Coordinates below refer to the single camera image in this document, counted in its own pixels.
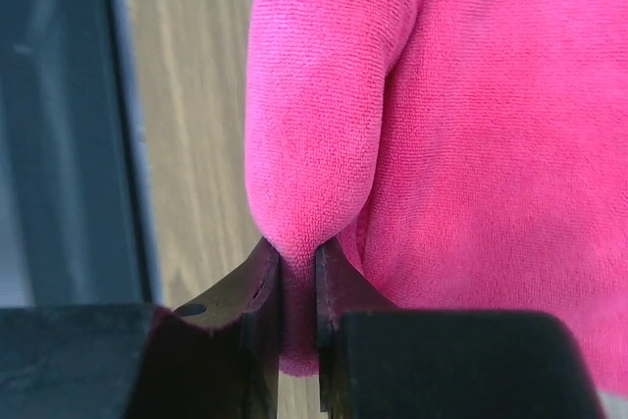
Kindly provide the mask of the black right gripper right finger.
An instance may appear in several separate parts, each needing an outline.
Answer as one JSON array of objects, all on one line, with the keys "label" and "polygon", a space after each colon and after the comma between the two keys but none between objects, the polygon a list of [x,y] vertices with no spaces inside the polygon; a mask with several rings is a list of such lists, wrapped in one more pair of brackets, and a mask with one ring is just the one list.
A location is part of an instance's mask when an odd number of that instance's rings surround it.
[{"label": "black right gripper right finger", "polygon": [[331,418],[602,418],[580,348],[524,310],[403,309],[329,240],[315,255],[322,410]]}]

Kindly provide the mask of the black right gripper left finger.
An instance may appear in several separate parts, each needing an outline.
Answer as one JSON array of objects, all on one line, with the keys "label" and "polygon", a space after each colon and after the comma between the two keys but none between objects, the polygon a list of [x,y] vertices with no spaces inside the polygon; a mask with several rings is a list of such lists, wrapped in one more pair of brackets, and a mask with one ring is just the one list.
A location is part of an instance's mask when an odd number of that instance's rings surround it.
[{"label": "black right gripper left finger", "polygon": [[7,308],[5,418],[273,418],[281,262],[266,240],[177,309]]}]

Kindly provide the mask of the pink towel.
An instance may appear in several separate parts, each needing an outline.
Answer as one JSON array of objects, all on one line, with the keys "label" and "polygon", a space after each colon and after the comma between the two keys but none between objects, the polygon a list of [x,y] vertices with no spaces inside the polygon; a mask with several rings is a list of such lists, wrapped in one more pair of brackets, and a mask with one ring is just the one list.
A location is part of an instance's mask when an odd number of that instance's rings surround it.
[{"label": "pink towel", "polygon": [[557,316],[626,394],[627,0],[254,0],[244,167],[286,373],[337,237],[398,305]]}]

